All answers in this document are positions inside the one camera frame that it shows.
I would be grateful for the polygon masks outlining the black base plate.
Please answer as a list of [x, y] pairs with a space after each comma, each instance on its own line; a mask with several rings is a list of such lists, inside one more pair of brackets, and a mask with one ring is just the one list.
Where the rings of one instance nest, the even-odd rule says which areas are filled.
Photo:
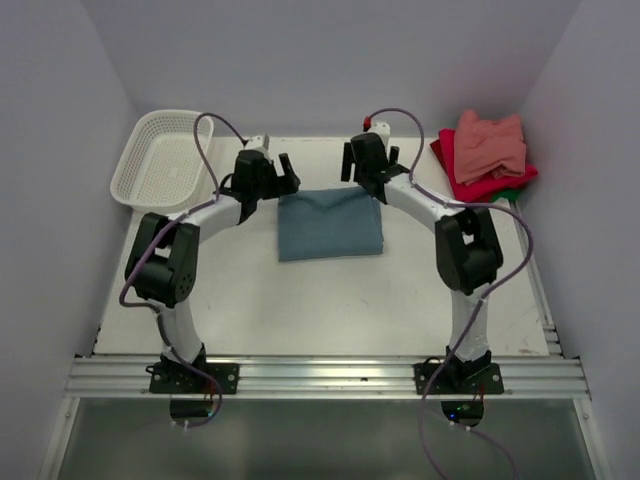
[[148, 365], [149, 391], [153, 394], [205, 394], [211, 391], [210, 381], [202, 374], [214, 378], [223, 395], [234, 395], [240, 378], [237, 363], [208, 363], [190, 368], [173, 361], [159, 361]]
[[[440, 366], [439, 362], [418, 362], [412, 365], [415, 390], [422, 395], [431, 378]], [[497, 363], [490, 363], [487, 367], [474, 374], [454, 373], [453, 367], [447, 365], [439, 373], [428, 389], [434, 395], [473, 395], [505, 393], [502, 373]]]

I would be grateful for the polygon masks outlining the white plastic basket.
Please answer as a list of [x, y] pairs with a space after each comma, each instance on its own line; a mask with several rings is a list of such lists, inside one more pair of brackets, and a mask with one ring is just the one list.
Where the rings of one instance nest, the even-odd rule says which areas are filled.
[[210, 182], [199, 154], [209, 154], [210, 118], [189, 110], [156, 110], [136, 123], [110, 183], [115, 201], [139, 212], [174, 213], [198, 203]]

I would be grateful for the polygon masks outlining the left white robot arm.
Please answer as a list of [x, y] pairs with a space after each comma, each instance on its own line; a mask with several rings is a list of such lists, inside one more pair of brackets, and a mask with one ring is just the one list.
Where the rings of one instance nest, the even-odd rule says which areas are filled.
[[258, 203], [299, 191], [300, 179], [289, 156], [279, 155], [276, 172], [262, 147], [236, 157], [230, 184], [218, 195], [177, 215], [145, 214], [125, 268], [119, 303], [147, 308], [154, 315], [163, 343], [160, 360], [147, 368], [156, 394], [222, 395], [227, 373], [207, 363], [204, 343], [193, 320], [189, 297], [196, 283], [200, 245], [246, 222]]

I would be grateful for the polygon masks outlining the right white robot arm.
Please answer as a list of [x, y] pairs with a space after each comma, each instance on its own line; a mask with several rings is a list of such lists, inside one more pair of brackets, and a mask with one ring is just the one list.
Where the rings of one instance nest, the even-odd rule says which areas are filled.
[[372, 131], [344, 143], [341, 179], [360, 185], [372, 198], [398, 209], [434, 235], [438, 275], [451, 293], [452, 329], [440, 366], [424, 362], [417, 374], [429, 393], [464, 393], [492, 363], [488, 301], [482, 294], [496, 279], [504, 258], [489, 211], [454, 206], [447, 198], [411, 183], [397, 162], [399, 149]]

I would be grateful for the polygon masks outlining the folded salmon pink shirt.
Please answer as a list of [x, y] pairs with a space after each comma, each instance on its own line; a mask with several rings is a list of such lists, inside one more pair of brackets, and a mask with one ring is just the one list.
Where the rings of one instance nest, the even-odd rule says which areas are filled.
[[454, 134], [454, 178], [470, 185], [489, 174], [495, 179], [521, 177], [526, 170], [526, 145], [521, 118], [481, 119], [464, 111]]

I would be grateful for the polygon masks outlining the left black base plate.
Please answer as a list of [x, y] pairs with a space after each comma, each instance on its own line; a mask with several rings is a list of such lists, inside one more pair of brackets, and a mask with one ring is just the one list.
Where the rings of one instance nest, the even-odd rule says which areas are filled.
[[208, 363], [190, 368], [173, 361], [159, 361], [148, 365], [149, 391], [153, 394], [205, 394], [211, 391], [210, 381], [202, 374], [214, 378], [223, 395], [234, 395], [240, 378], [237, 363]]

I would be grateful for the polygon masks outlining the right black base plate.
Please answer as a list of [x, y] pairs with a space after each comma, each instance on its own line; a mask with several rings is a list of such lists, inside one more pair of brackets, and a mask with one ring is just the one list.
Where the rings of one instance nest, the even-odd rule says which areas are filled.
[[[422, 395], [431, 378], [440, 366], [439, 362], [418, 362], [412, 365], [415, 390]], [[428, 389], [434, 395], [473, 395], [505, 393], [502, 373], [497, 363], [490, 363], [487, 367], [474, 374], [454, 373], [453, 367], [447, 365], [439, 373]]]

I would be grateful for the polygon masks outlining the folded red shirt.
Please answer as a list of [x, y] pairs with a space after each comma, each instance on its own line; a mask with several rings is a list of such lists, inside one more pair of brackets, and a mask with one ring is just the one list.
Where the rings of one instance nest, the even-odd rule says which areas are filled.
[[504, 189], [521, 189], [522, 191], [538, 177], [538, 170], [530, 164], [525, 166], [525, 173], [521, 177], [494, 178], [491, 174], [483, 176], [471, 185], [457, 183], [454, 176], [454, 136], [452, 129], [439, 131], [437, 140], [430, 143], [430, 148], [449, 181], [453, 197], [467, 203], [492, 202], [491, 197]]

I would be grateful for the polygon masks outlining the folded green shirt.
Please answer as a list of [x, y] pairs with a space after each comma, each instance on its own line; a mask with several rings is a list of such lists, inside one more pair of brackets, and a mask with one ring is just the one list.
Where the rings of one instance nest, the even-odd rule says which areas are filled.
[[496, 192], [492, 197], [492, 202], [497, 202], [499, 200], [506, 200], [510, 203], [516, 202], [521, 194], [521, 189], [504, 189], [499, 192]]

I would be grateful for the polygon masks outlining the aluminium rail frame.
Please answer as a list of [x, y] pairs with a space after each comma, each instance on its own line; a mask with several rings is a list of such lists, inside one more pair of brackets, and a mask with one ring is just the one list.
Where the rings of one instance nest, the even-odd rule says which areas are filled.
[[[378, 257], [281, 264], [276, 205], [206, 244], [203, 258], [232, 260], [228, 280], [200, 276], [192, 303], [215, 362], [240, 367], [243, 399], [416, 399], [411, 366], [449, 339], [450, 297], [428, 254], [432, 238], [407, 216], [385, 211]], [[568, 358], [549, 311], [527, 237], [497, 220], [508, 268], [517, 276], [491, 298], [489, 339], [505, 397], [569, 399], [589, 463], [612, 477], [579, 359]]]

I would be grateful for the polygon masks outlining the blue-grey t shirt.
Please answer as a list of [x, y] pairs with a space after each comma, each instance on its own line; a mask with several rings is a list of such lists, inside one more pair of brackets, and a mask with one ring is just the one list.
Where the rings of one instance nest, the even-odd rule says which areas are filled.
[[384, 251], [380, 202], [360, 187], [282, 197], [277, 248], [282, 263], [380, 255]]

